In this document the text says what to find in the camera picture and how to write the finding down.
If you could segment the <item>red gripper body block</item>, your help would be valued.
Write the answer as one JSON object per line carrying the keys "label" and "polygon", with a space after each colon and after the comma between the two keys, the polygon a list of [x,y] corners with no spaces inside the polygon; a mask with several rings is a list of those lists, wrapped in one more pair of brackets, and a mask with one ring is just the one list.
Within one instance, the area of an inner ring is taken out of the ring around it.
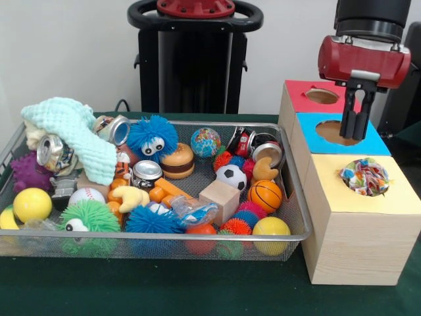
{"label": "red gripper body block", "polygon": [[359,78],[394,89],[405,79],[410,62],[410,50],[401,44],[326,36],[318,54],[318,71],[326,80],[347,82]]}

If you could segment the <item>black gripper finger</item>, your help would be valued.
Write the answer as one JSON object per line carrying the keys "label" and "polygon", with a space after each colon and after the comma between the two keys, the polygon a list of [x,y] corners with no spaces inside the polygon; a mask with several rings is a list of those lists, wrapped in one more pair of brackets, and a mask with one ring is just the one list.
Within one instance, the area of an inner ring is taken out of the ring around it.
{"label": "black gripper finger", "polygon": [[356,84],[347,84],[345,90],[345,105],[341,120],[339,135],[346,139],[358,139],[357,113],[354,111]]}
{"label": "black gripper finger", "polygon": [[356,115],[354,127],[354,140],[363,140],[366,136],[366,129],[370,117],[372,104],[376,96],[376,91],[364,91],[364,98],[361,102],[361,110]]}

